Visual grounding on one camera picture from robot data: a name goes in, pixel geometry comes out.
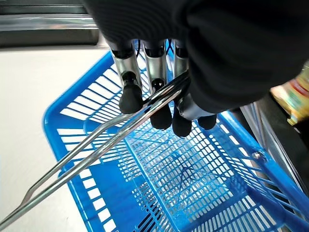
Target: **white floor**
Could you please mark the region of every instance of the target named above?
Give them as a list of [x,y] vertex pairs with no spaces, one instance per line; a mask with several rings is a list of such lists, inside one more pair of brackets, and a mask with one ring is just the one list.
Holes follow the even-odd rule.
[[[105,52],[87,46],[0,50],[0,220],[56,162],[42,129],[46,108]],[[4,231],[86,228],[65,185]]]

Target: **robotic hand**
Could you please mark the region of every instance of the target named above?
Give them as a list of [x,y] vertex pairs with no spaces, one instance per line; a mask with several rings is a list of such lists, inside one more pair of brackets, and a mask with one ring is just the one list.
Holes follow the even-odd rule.
[[191,121],[210,129],[216,113],[249,104],[294,78],[309,57],[309,2],[286,0],[84,0],[111,48],[123,87],[122,113],[141,109],[134,39],[146,56],[150,92],[167,82],[165,40],[174,39],[174,76],[189,70],[190,87],[151,117],[176,135]]

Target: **colorful packaging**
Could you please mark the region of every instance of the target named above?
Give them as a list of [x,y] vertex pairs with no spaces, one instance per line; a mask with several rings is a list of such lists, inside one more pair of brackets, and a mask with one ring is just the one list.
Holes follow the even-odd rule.
[[309,117],[309,61],[303,71],[293,80],[271,90],[276,101],[291,116],[291,125]]

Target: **metal tongs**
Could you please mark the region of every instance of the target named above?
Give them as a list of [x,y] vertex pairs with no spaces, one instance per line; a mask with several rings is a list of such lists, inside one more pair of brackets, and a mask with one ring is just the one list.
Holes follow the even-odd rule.
[[[102,157],[111,148],[113,148],[118,142],[123,140],[128,134],[134,129],[144,123],[150,118],[156,111],[161,109],[163,106],[168,104],[170,101],[178,97],[182,90],[185,89],[189,84],[188,71],[179,75],[177,78],[172,80],[163,88],[159,89],[156,93],[150,96],[143,102],[143,107],[140,111],[128,114],[119,115],[103,124],[98,126],[90,135],[88,135],[82,142],[80,142],[72,151],[64,156],[54,167],[52,167],[45,175],[43,175],[29,190],[26,192],[21,204],[11,212],[3,221],[0,222],[0,231],[4,230],[14,221],[19,219],[30,209],[35,207],[61,186],[70,181],[73,177],[78,175],[82,170],[86,169],[89,165],[95,162],[97,159]],[[64,165],[66,165],[73,157],[81,152],[87,145],[95,140],[100,134],[102,134],[108,128],[117,125],[123,121],[132,119],[125,126],[119,129],[118,133],[112,136],[104,144],[102,144],[92,154],[84,158],[74,167],[67,170],[62,176],[56,181],[50,184],[48,187],[43,189],[37,195],[32,197],[33,193],[42,186],[50,177],[52,177],[57,171],[59,171]]]

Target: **shopping basket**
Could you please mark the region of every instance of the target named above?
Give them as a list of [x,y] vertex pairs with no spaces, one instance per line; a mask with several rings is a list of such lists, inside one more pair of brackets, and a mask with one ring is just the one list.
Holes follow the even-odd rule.
[[[170,75],[172,62],[169,57]],[[138,63],[146,97],[142,53]],[[45,114],[57,160],[120,115],[120,95],[108,53]],[[124,124],[102,133],[60,175]],[[147,121],[68,185],[89,232],[309,231],[308,198],[229,112],[218,115],[212,130],[193,122],[186,138]]]

